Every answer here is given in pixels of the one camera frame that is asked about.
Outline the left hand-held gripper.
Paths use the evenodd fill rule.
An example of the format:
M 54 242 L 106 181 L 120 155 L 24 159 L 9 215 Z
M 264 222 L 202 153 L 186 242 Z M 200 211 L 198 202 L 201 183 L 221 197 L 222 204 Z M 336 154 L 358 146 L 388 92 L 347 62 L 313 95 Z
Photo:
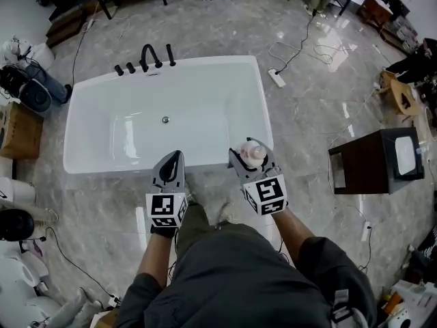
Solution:
M 152 170 L 152 186 L 146 196 L 147 217 L 157 228 L 178 228 L 188 208 L 184 154 L 175 150 Z M 164 183 L 175 183 L 165 186 Z

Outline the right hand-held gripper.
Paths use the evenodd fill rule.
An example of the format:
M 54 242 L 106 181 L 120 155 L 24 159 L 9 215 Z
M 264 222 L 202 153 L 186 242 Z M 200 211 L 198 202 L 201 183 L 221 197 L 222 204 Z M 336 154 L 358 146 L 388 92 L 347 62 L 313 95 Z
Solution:
M 258 139 L 247 137 L 246 140 L 255 140 L 263 145 L 267 157 L 261 167 L 253 168 L 242 160 L 237 151 L 229 149 L 229 164 L 240 179 L 245 200 L 259 216 L 284 211 L 287 206 L 287 189 L 273 150 Z

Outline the small pink-white bottle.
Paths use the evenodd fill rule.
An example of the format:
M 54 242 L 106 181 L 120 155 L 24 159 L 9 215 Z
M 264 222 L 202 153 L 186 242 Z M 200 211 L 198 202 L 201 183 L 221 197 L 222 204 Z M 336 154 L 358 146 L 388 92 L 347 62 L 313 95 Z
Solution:
M 261 167 L 267 157 L 266 148 L 255 140 L 244 142 L 238 150 L 240 158 L 250 168 Z

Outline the white bathtub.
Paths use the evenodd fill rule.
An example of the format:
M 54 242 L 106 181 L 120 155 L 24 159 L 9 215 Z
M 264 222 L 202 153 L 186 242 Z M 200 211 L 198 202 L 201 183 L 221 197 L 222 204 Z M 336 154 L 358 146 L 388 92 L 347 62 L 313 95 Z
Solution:
M 225 169 L 229 149 L 247 137 L 273 146 L 257 60 L 180 59 L 174 67 L 165 62 L 147 72 L 112 72 L 76 84 L 63 165 L 69 174 L 149 173 L 180 150 L 188 172 L 211 172 Z

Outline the person's right forearm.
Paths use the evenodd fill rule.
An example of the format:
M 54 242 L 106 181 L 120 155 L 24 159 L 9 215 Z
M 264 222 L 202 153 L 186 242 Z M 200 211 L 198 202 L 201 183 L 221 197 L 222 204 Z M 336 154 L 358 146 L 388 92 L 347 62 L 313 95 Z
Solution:
M 272 218 L 290 256 L 297 258 L 302 244 L 314 236 L 313 232 L 289 208 L 272 214 Z

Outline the person's left shoe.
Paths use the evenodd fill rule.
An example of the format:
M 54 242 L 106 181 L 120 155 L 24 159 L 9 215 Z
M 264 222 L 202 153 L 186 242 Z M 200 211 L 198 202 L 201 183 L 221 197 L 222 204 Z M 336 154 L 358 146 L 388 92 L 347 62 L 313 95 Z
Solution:
M 185 174 L 185 189 L 187 194 L 188 204 L 198 204 L 199 198 L 197 196 L 195 177 L 193 174 Z

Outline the person's olive trousers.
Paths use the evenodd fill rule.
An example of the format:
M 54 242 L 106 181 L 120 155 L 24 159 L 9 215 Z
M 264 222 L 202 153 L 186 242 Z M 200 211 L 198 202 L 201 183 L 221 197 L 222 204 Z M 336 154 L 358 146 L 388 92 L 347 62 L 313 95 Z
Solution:
M 181 260 L 186 251 L 210 231 L 211 227 L 203 206 L 198 203 L 189 204 L 176 239 L 177 261 Z

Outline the black wristband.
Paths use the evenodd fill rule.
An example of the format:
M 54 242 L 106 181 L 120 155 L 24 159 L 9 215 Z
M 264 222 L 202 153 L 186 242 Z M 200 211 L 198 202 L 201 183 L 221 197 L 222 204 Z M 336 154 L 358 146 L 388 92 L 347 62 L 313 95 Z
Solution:
M 157 234 L 163 236 L 168 239 L 172 239 L 178 231 L 178 228 L 174 227 L 156 227 L 154 225 L 151 226 L 150 232 L 152 234 Z

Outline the dark wooden cabinet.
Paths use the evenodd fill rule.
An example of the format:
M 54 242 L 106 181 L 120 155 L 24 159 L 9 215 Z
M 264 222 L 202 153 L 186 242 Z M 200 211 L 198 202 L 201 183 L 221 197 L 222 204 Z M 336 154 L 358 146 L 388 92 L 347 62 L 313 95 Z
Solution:
M 425 170 L 414 127 L 385 128 L 343 145 L 328 153 L 339 154 L 345 185 L 335 187 L 337 195 L 392 194 Z

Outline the black curved faucet spout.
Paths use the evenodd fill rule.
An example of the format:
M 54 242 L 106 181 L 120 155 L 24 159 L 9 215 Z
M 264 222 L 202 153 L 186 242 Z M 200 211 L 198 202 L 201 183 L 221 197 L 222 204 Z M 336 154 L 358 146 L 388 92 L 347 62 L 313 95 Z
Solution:
M 143 72 L 147 72 L 147 70 L 149 68 L 147 65 L 147 62 L 146 62 L 146 54 L 148 51 L 151 53 L 151 55 L 154 59 L 155 68 L 161 68 L 163 66 L 163 63 L 159 60 L 153 46 L 151 44 L 145 44 L 142 48 L 141 60 L 139 62 Z

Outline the wooden stool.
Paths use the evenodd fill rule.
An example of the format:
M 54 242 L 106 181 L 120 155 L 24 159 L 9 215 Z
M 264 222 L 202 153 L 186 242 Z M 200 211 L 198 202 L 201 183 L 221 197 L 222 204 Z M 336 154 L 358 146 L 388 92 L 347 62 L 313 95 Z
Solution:
M 381 95 L 388 95 L 397 115 L 412 117 L 419 115 L 419 105 L 408 84 L 397 80 L 395 73 L 383 70 L 379 78 Z

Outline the pale green stand legs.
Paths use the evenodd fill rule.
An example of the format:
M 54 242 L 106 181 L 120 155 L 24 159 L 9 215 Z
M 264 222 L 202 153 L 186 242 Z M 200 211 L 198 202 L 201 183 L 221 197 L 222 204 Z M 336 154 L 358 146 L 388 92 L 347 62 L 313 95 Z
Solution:
M 89 328 L 93 317 L 102 311 L 101 302 L 91 301 L 80 287 L 76 296 L 61 307 L 58 328 Z

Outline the wooden step platform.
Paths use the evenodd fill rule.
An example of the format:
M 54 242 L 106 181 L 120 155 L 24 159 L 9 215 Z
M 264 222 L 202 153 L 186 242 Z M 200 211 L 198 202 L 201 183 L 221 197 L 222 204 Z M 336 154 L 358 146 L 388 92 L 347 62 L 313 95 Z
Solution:
M 62 14 L 46 32 L 46 45 L 53 48 L 79 34 L 88 16 L 86 10 L 78 9 Z

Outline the white round appliance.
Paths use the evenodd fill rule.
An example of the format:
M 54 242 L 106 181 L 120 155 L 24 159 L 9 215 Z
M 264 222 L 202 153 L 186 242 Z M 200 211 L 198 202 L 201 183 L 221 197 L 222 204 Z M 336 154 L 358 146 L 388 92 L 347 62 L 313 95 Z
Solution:
M 3 254 L 0 256 L 0 296 L 17 296 L 26 303 L 38 296 L 36 288 L 48 275 L 47 266 L 32 253 Z

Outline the small wooden table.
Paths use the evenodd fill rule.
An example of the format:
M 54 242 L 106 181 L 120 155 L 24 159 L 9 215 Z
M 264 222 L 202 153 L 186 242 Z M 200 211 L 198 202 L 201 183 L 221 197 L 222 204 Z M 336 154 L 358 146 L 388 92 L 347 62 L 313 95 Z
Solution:
M 383 25 L 387 22 L 393 13 L 390 7 L 382 0 L 364 0 L 357 14 L 366 22 L 375 22 Z

